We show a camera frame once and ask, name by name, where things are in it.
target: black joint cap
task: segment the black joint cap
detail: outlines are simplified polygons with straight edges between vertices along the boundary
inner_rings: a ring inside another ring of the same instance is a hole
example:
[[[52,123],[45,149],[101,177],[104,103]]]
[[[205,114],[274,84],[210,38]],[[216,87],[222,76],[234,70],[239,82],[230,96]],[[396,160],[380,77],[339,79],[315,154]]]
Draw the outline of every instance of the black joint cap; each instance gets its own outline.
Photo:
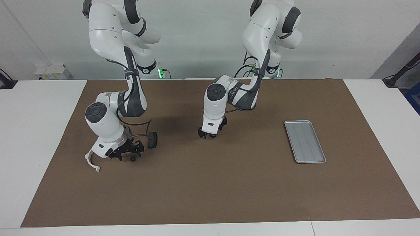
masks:
[[[300,15],[300,10],[297,7],[292,7],[284,20],[281,31],[286,34],[293,32],[293,26]]]
[[[107,112],[106,105],[101,102],[91,104],[85,112],[86,119],[91,123],[98,123]]]
[[[226,89],[221,84],[212,84],[207,88],[207,97],[212,102],[222,99],[225,95]]]
[[[130,24],[136,24],[140,21],[139,15],[137,14],[136,1],[137,0],[124,0],[126,15]]]

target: gray panel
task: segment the gray panel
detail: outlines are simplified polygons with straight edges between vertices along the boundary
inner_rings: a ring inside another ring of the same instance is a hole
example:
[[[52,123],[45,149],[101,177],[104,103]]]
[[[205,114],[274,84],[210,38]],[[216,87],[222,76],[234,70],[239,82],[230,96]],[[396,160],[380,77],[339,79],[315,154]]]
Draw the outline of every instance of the gray panel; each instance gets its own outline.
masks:
[[[324,163],[324,152],[310,121],[285,121],[290,145],[297,163]]]

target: black mount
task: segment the black mount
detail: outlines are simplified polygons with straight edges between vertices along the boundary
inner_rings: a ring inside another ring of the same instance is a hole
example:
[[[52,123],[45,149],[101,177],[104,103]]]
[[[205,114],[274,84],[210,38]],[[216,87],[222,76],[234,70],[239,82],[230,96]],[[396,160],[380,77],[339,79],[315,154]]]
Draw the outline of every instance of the black mount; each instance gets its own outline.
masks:
[[[228,124],[228,119],[227,119],[227,117],[226,117],[226,116],[224,116],[224,117],[223,117],[223,121],[222,121],[222,123],[219,125],[219,130],[220,130],[220,131],[222,131],[223,126],[225,126],[225,125],[227,125],[227,124]],[[203,128],[203,127],[198,128],[198,136],[200,136],[200,138],[207,139],[207,135],[208,135],[209,133],[204,132],[203,130],[201,130],[202,128]],[[210,135],[210,138],[215,138],[215,137],[217,136],[217,134],[209,134],[209,135]]]
[[[417,64],[420,63],[420,52],[411,59],[398,73],[396,73],[392,78],[390,79],[383,79],[382,81],[385,83],[385,85],[388,88],[398,88],[395,84],[403,76],[407,71],[413,69]]]
[[[3,83],[0,89],[12,89],[18,83],[16,79],[8,79],[1,73],[0,73],[0,81]]]

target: table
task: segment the table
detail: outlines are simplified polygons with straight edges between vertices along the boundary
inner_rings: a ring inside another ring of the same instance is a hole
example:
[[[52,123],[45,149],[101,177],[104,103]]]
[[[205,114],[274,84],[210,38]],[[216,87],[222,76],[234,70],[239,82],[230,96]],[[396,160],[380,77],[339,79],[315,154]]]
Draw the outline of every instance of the table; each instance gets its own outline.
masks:
[[[380,80],[344,82],[420,208],[420,116],[398,89],[386,88]],[[0,150],[3,157],[0,165],[0,235],[329,236],[404,233],[410,236],[420,232],[420,219],[19,228],[85,84],[86,81],[20,81],[13,90],[0,91]]]

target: black strap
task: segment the black strap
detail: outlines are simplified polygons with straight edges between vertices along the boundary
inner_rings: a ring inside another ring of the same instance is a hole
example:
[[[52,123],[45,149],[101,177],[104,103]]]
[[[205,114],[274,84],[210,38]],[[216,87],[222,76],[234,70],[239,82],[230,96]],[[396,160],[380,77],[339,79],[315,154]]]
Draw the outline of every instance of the black strap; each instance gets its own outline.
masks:
[[[156,59],[155,59],[155,62],[151,66],[148,66],[148,67],[137,66],[137,67],[138,67],[139,70],[142,71],[143,74],[148,75],[153,71],[153,69],[156,68],[157,65],[158,65],[158,63],[156,62]]]
[[[279,37],[278,37],[278,39],[280,39],[280,40],[285,39],[285,38],[289,37],[292,33],[293,33],[293,32],[290,32],[290,33],[288,33],[288,34],[286,34],[286,35],[279,36]]]
[[[124,70],[124,75],[127,77],[127,76],[131,76],[131,75],[134,75],[134,76],[140,76],[140,74],[139,74],[139,71],[138,70],[131,70],[131,69],[128,69],[128,70]]]
[[[139,33],[136,34],[137,37],[142,36],[144,34],[144,32],[146,32],[146,26],[147,26],[146,20],[143,17],[142,17],[142,19],[143,19],[143,28],[140,30]]]

